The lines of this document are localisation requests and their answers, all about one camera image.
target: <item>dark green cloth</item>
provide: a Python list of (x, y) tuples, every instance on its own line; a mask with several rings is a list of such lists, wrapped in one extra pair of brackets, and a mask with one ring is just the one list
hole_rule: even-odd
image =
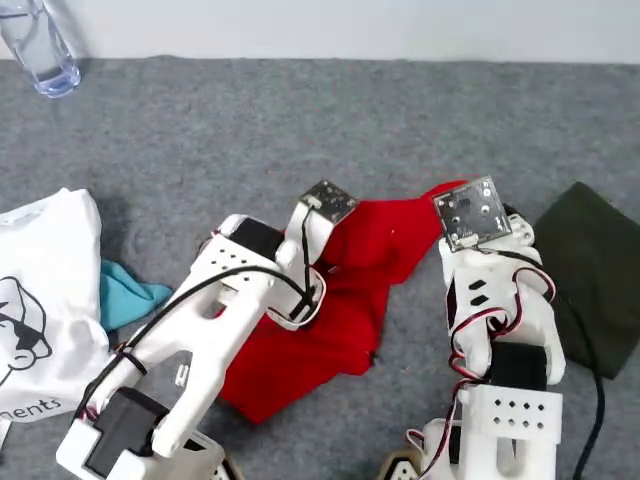
[(640, 225), (578, 182), (534, 230), (544, 268), (561, 291), (553, 306), (565, 356), (591, 366), (562, 296), (584, 319), (601, 374), (614, 378), (640, 338)]

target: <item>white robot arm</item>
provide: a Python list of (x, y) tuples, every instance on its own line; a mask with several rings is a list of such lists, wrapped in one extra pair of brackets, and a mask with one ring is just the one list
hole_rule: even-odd
[(407, 432), (420, 465), (405, 460), (387, 478), (554, 480), (562, 395), (547, 386), (566, 363), (533, 229), (506, 215), (489, 177), (434, 201), (445, 231), (449, 364), (462, 379), (447, 418)]
[[(327, 181), (304, 194), (285, 232), (244, 215), (227, 218), (187, 279), (89, 386), (57, 461), (82, 480), (232, 479), (225, 454), (197, 425), (225, 372), (267, 313), (296, 330), (313, 319), (325, 294), (311, 267), (355, 199)], [(205, 312), (221, 306), (215, 318)], [(191, 352), (184, 392), (171, 410), (134, 387), (147, 369)]]

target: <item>glass of water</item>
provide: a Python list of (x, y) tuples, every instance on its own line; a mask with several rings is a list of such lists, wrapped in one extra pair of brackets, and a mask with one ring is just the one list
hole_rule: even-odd
[(0, 36), (35, 89), (58, 98), (80, 83), (80, 70), (42, 0), (0, 0)]

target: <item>cable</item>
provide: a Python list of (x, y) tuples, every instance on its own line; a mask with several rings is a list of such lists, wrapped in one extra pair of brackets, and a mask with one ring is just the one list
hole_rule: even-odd
[(506, 311), (504, 308), (499, 308), (499, 307), (487, 308), (485, 310), (482, 310), (466, 318), (465, 320), (460, 322), (460, 324), (456, 328), (453, 329), (453, 331), (451, 332), (451, 339), (450, 339), (451, 355), (449, 356), (449, 366), (453, 371), (462, 375), (465, 378), (470, 378), (475, 380), (482, 379), (482, 377), (476, 375), (471, 370), (467, 370), (465, 367), (461, 367), (460, 365), (457, 364), (457, 360), (464, 359), (464, 353), (458, 348), (455, 339), (458, 333), (460, 333), (462, 330), (467, 328), (469, 325), (471, 325), (475, 321), (480, 319), (488, 320), (491, 314), (497, 313), (497, 312), (506, 312)]
[[(191, 287), (189, 290), (187, 290), (186, 292), (182, 293), (181, 295), (179, 295), (178, 297), (176, 297), (173, 301), (171, 301), (166, 307), (164, 307), (160, 312), (158, 312), (155, 317), (153, 317), (149, 323), (147, 323), (144, 327), (142, 327), (142, 329), (139, 331), (138, 334), (136, 334), (132, 339), (130, 339), (126, 345), (124, 346), (123, 349), (126, 349), (129, 353), (131, 353), (133, 351), (133, 349), (138, 345), (138, 343), (140, 343), (140, 341), (144, 338), (144, 336), (149, 333), (149, 331), (151, 331), (151, 329), (153, 327), (155, 327), (160, 320), (162, 320), (164, 317), (166, 317), (172, 310), (174, 310), (176, 307), (178, 307), (181, 303), (183, 303), (184, 301), (186, 301), (187, 299), (189, 299), (190, 297), (192, 297), (193, 295), (195, 295), (196, 293), (198, 293), (199, 291), (203, 290), (204, 288), (219, 282), (220, 280), (223, 280), (227, 277), (231, 277), (233, 275), (237, 275), (239, 273), (243, 273), (243, 272), (260, 272), (260, 273), (266, 273), (269, 275), (272, 275), (273, 277), (282, 280), (283, 282), (285, 282), (287, 285), (289, 285), (298, 295), (300, 295), (300, 297), (302, 297), (302, 299), (305, 301), (305, 303), (309, 306), (310, 311), (313, 311), (313, 299), (309, 296), (309, 294), (305, 291), (302, 290), (302, 288), (300, 288), (300, 286), (294, 282), (291, 278), (289, 278), (287, 275), (278, 272), (276, 270), (272, 270), (270, 268), (267, 267), (261, 267), (258, 265), (247, 265), (245, 267), (237, 267), (237, 268), (232, 268), (230, 270), (221, 272), (217, 275), (214, 275), (200, 283), (198, 283), (197, 285)], [(80, 418), (81, 416), (86, 414), (86, 407), (87, 407), (87, 403), (89, 401), (89, 399), (91, 398), (91, 396), (95, 393), (95, 391), (98, 388), (98, 385), (100, 385), (100, 383), (102, 383), (102, 381), (105, 379), (105, 377), (107, 375), (109, 375), (113, 369), (118, 365), (118, 363), (120, 363), (120, 361), (123, 359), (124, 357), (122, 355), (116, 355), (114, 358), (111, 359), (111, 361), (107, 364), (107, 366), (102, 370), (102, 372), (100, 372), (100, 374), (87, 385), (87, 388), (84, 391), (84, 394), (82, 396), (82, 400), (80, 401), (80, 403), (78, 404), (78, 407), (76, 408), (76, 411), (73, 414), (72, 417), (72, 422), (73, 420), (75, 420), (76, 418)]]
[(10, 20), (12, 18), (28, 17), (28, 13), (5, 13), (0, 15), (0, 20)]
[[(527, 262), (533, 265), (534, 267), (542, 270), (542, 265), (539, 262), (517, 252), (510, 252), (507, 250), (487, 250), (487, 249), (481, 249), (478, 247), (476, 247), (476, 250), (481, 253), (495, 253), (503, 257), (513, 258), (515, 260), (521, 260), (523, 262)], [(557, 295), (558, 295), (558, 298), (562, 300), (567, 305), (567, 307), (569, 307), (569, 310), (571, 311), (571, 314), (573, 315), (578, 325), (578, 329), (580, 330), (580, 333), (585, 343), (585, 347), (587, 349), (587, 354), (589, 355), (589, 361), (591, 363), (591, 373), (593, 374), (593, 381), (596, 387), (597, 403), (596, 403), (596, 415), (593, 421), (593, 427), (591, 427), (591, 432), (589, 432), (589, 436), (587, 437), (587, 441), (585, 442), (584, 447), (582, 448), (582, 452), (580, 453), (580, 458), (576, 463), (576, 466), (573, 470), (573, 475), (572, 475), (573, 480), (581, 480), (582, 472), (584, 471), (584, 468), (586, 467), (587, 462), (589, 461), (589, 457), (593, 452), (595, 444), (598, 441), (598, 436), (600, 435), (600, 430), (602, 430), (602, 425), (604, 424), (606, 395), (604, 392), (604, 385), (602, 383), (602, 375), (600, 374), (600, 365), (599, 365), (600, 362), (598, 360), (598, 354), (596, 353), (596, 350), (593, 346), (593, 340), (591, 339), (591, 335), (589, 334), (587, 325), (584, 323), (584, 319), (582, 318), (582, 315), (580, 315), (580, 312), (578, 312), (578, 309), (573, 305), (569, 297), (565, 295), (560, 289), (558, 289)]]
[[(414, 437), (417, 437), (420, 443), (417, 443), (414, 440)], [(407, 442), (413, 445), (413, 448), (415, 448), (416, 450), (424, 451), (425, 437), (424, 437), (424, 433), (422, 433), (420, 430), (416, 430), (415, 428), (410, 428), (405, 432), (404, 438), (407, 440)]]
[(451, 428), (453, 427), (453, 417), (456, 414), (456, 405), (458, 403), (457, 401), (458, 392), (465, 385), (480, 384), (480, 383), (482, 383), (482, 381), (472, 380), (469, 378), (463, 378), (462, 380), (459, 380), (458, 383), (456, 383), (456, 386), (453, 389), (451, 405), (449, 406), (449, 410), (447, 411), (447, 416), (445, 417), (444, 429), (442, 430), (442, 436), (440, 437), (440, 443), (438, 444), (438, 448), (436, 448), (433, 458), (429, 462), (429, 465), (427, 465), (427, 468), (425, 468), (422, 471), (422, 473), (418, 476), (418, 478), (416, 478), (416, 480), (426, 480), (427, 475), (429, 474), (429, 472), (431, 472), (431, 469), (433, 468), (433, 466), (436, 464), (438, 459), (444, 453), (444, 447), (447, 445), (447, 441), (451, 436)]
[(597, 395), (597, 404), (596, 404), (596, 417), (593, 422), (593, 427), (591, 427), (591, 432), (589, 433), (589, 437), (582, 448), (582, 453), (580, 454), (580, 458), (578, 459), (578, 463), (576, 463), (576, 467), (573, 470), (573, 480), (581, 480), (582, 472), (589, 461), (589, 457), (591, 456), (591, 452), (595, 447), (596, 442), (598, 441), (598, 436), (600, 435), (600, 430), (602, 429), (602, 425), (604, 424), (604, 412), (606, 405), (606, 397), (604, 394), (604, 385), (602, 384), (602, 376), (600, 375), (600, 365), (598, 361), (598, 355), (596, 354), (596, 350), (593, 347), (593, 341), (591, 340), (591, 336), (589, 335), (589, 331), (587, 326), (584, 323), (584, 319), (578, 313), (577, 309), (573, 306), (569, 298), (564, 297), (561, 293), (559, 297), (564, 300), (567, 304), (571, 313), (573, 314), (576, 322), (578, 324), (578, 328), (582, 333), (584, 338), (585, 346), (587, 347), (587, 352), (589, 354), (589, 360), (591, 362), (591, 373), (593, 374), (593, 381), (596, 385), (596, 395)]
[(511, 215), (519, 215), (520, 217), (524, 218), (524, 216), (517, 209), (515, 209), (508, 203), (503, 203), (502, 206), (504, 207), (504, 213), (507, 214), (507, 217), (510, 217)]
[(302, 256), (304, 258), (304, 288), (308, 295), (312, 295), (311, 292), (311, 279), (309, 276), (309, 269), (311, 268), (309, 262), (309, 241), (307, 239), (307, 220), (309, 219), (309, 215), (313, 212), (313, 208), (309, 208), (307, 210), (307, 214), (304, 216), (302, 220)]

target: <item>teal cloth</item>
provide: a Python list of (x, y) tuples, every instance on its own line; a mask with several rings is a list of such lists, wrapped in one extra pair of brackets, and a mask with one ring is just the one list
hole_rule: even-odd
[(100, 270), (100, 324), (107, 332), (148, 315), (171, 295), (164, 285), (137, 282), (115, 262), (102, 260)]

